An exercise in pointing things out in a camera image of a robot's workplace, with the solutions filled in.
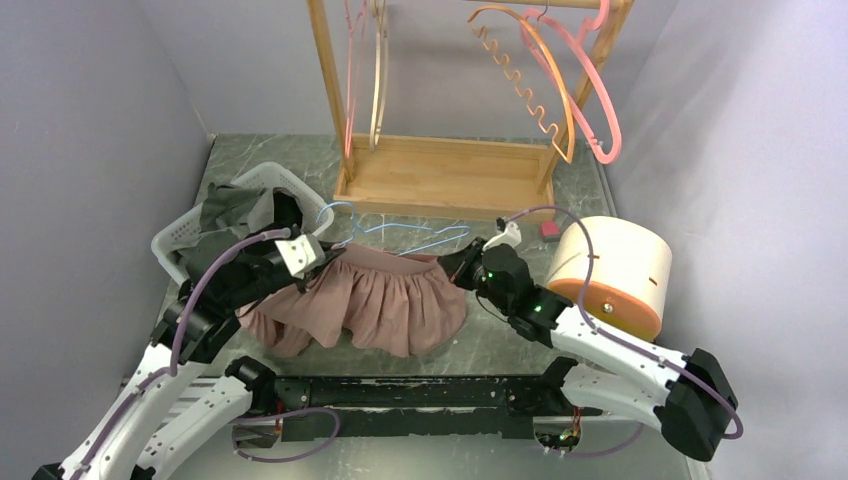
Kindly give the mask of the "blue wire hanger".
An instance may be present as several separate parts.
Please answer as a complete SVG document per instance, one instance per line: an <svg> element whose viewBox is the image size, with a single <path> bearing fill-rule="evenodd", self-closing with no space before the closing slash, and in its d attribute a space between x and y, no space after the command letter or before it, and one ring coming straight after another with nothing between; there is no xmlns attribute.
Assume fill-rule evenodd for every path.
<svg viewBox="0 0 848 480"><path fill-rule="evenodd" d="M348 228L349 232L347 233L347 236L342 240L333 242L334 248L348 247L353 245L359 237L376 233L384 234L388 232L389 234L393 234L400 231L409 231L424 234L428 243L406 247L404 250L400 250L395 253L395 256L402 257L422 253L434 247L462 240L468 237L472 232L471 227L465 224L452 224L441 228L434 228L424 224L382 221L380 224L371 227L364 227L357 217L356 207L350 201L332 201L329 204L326 204L317 212L315 220L319 221L329 218L329 214L334 213L338 207L348 207L350 209L349 218L351 224Z"/></svg>

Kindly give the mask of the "pink pleated skirt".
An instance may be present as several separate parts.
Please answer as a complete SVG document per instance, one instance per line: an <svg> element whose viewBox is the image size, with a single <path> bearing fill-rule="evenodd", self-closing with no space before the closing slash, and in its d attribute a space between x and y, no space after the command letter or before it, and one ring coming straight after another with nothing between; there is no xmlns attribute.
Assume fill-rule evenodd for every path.
<svg viewBox="0 0 848 480"><path fill-rule="evenodd" d="M279 357L297 356L311 342L331 348L348 332L358 349L406 358L450 340L465 322L467 301L434 255L351 244L307 292L285 287L237 316Z"/></svg>

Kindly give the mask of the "grey skirt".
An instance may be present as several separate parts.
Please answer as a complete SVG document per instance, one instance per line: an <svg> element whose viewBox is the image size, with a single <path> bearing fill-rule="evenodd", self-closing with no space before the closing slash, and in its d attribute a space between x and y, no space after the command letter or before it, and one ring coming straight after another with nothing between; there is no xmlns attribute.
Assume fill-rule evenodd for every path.
<svg viewBox="0 0 848 480"><path fill-rule="evenodd" d="M179 264L185 268L204 268L232 245L259 232L303 225L297 198L282 187L212 183L201 205L201 232L177 247Z"/></svg>

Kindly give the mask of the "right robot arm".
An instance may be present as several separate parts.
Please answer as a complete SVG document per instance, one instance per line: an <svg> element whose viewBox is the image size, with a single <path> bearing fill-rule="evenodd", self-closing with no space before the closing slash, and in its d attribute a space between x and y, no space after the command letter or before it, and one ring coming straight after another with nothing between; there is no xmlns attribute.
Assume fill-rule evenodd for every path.
<svg viewBox="0 0 848 480"><path fill-rule="evenodd" d="M485 248L477 238L437 262L453 285L488 300L519 336L585 360L541 385L548 412L574 405L624 416L701 462L711 461L723 440L741 436L737 397L710 352L663 348L589 316L536 284L509 245Z"/></svg>

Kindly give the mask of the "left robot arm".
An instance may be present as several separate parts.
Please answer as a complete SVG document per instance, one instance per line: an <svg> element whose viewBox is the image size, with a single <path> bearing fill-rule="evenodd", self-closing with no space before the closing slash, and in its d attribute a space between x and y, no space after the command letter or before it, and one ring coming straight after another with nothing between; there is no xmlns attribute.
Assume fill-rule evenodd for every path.
<svg viewBox="0 0 848 480"><path fill-rule="evenodd" d="M157 323L135 373L85 440L36 479L168 479L228 425L289 417L276 373L249 356L230 363L199 400L166 417L240 327L238 308L309 280L343 253L297 229L272 229L233 243Z"/></svg>

